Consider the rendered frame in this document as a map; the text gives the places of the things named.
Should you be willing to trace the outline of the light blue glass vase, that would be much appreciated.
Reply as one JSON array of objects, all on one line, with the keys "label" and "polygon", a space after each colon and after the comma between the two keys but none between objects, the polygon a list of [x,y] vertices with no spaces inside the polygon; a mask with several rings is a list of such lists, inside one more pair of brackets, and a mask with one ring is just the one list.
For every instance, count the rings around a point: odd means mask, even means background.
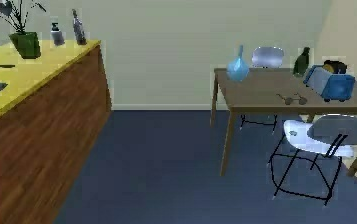
[{"label": "light blue glass vase", "polygon": [[249,66],[243,59],[244,47],[240,46],[237,57],[227,67],[227,75],[233,81],[244,80],[249,73]]}]

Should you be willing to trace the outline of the brown wooden dining table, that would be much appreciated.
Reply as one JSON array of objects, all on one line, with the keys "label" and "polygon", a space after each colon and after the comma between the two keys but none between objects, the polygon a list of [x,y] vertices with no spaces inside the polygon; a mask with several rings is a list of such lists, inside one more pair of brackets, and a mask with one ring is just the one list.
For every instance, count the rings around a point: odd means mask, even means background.
[{"label": "brown wooden dining table", "polygon": [[[307,115],[308,123],[312,123],[316,115],[357,115],[357,82],[354,84],[350,100],[345,102],[325,102],[315,91],[310,87],[306,87],[300,78],[295,78],[286,68],[254,69],[242,82],[229,80],[225,68],[215,68],[210,126],[215,124],[218,89],[221,89],[229,110],[220,167],[221,176],[226,173],[234,133],[234,123],[240,114]],[[286,105],[277,96],[277,93],[285,97],[294,97],[295,93],[299,93],[308,102],[305,105],[299,105],[295,101],[291,105]]]}]

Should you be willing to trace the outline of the white chair with black legs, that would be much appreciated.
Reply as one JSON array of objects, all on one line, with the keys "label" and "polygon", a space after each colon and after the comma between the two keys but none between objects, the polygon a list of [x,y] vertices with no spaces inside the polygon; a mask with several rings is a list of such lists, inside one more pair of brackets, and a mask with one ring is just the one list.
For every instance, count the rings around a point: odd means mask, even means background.
[{"label": "white chair with black legs", "polygon": [[[252,65],[256,68],[279,68],[283,63],[284,51],[279,47],[257,47],[252,53]],[[249,121],[245,115],[241,115],[240,127]],[[277,116],[271,123],[250,121],[250,124],[272,126],[272,131],[275,131],[277,125]]]},{"label": "white chair with black legs", "polygon": [[[357,116],[344,114],[325,114],[314,123],[297,120],[286,120],[283,131],[274,151],[269,157],[267,165],[270,167],[271,180],[275,186],[273,197],[279,192],[322,200],[327,205],[333,196],[333,189],[343,164],[343,158],[353,158],[353,147],[357,145]],[[275,180],[274,158],[289,158],[290,162],[281,177],[280,182]],[[329,183],[322,172],[317,159],[336,157],[338,165],[333,180]],[[311,163],[310,169],[317,169],[326,188],[326,196],[315,196],[286,190],[282,187],[287,174],[296,160],[305,160]]]}]

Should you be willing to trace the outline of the dark eyeglasses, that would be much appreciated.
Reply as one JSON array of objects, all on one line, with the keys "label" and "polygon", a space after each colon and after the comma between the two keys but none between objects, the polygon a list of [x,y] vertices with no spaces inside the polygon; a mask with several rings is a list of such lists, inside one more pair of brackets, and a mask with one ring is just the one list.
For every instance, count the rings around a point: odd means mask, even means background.
[{"label": "dark eyeglasses", "polygon": [[279,93],[277,93],[277,96],[280,97],[286,105],[291,105],[295,101],[297,101],[299,105],[305,105],[308,102],[308,100],[299,93],[295,93],[294,97],[285,97]]}]

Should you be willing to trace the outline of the tall grey glass bottle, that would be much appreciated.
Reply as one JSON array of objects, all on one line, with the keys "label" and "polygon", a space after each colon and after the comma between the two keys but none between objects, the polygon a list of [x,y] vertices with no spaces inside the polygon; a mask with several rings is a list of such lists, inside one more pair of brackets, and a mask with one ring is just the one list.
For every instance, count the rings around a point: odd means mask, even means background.
[{"label": "tall grey glass bottle", "polygon": [[79,20],[75,9],[72,10],[72,14],[73,14],[73,29],[74,29],[74,34],[76,37],[77,44],[86,45],[87,41],[85,38],[83,25],[82,22]]}]

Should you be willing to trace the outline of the dark green bottle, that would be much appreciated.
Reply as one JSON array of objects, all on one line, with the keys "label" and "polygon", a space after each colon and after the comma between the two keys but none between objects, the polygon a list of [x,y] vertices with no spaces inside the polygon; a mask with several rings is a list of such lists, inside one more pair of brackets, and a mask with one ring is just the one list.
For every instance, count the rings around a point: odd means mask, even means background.
[{"label": "dark green bottle", "polygon": [[308,66],[310,60],[310,48],[304,47],[303,52],[297,57],[294,68],[293,68],[293,75],[295,77],[303,77]]}]

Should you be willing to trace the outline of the wooden counter with yellow top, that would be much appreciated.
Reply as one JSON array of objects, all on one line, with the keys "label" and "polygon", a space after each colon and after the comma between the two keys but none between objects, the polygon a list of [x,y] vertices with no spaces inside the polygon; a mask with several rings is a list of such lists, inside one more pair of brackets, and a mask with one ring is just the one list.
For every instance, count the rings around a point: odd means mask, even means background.
[{"label": "wooden counter with yellow top", "polygon": [[111,113],[99,41],[0,47],[0,224],[52,224]]}]

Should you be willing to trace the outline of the grey soap dispenser bottle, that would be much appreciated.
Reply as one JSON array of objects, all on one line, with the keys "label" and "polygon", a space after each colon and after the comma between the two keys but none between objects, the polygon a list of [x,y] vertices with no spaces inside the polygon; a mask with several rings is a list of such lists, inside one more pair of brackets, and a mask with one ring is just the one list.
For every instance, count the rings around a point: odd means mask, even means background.
[{"label": "grey soap dispenser bottle", "polygon": [[55,46],[61,46],[65,43],[64,38],[63,38],[63,33],[59,29],[57,22],[52,23],[51,35],[52,35]]}]

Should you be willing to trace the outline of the blue toaster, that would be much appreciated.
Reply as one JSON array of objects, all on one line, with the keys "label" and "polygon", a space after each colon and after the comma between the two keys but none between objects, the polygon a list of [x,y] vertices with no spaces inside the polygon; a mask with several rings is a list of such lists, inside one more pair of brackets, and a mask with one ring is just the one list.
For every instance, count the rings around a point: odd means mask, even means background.
[{"label": "blue toaster", "polygon": [[303,83],[320,95],[325,102],[349,100],[354,89],[355,77],[349,74],[334,74],[322,65],[313,65]]}]

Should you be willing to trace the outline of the house plant in green pot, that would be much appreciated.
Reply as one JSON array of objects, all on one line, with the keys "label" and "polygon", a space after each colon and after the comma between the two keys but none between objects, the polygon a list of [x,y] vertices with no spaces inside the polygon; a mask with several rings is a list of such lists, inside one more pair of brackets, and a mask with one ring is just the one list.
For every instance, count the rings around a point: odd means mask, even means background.
[{"label": "house plant in green pot", "polygon": [[0,18],[7,22],[14,33],[9,35],[15,49],[23,59],[37,59],[41,56],[38,34],[27,31],[26,25],[31,9],[38,8],[46,12],[45,7],[38,0],[29,0],[29,9],[24,12],[24,0],[0,0]]}]

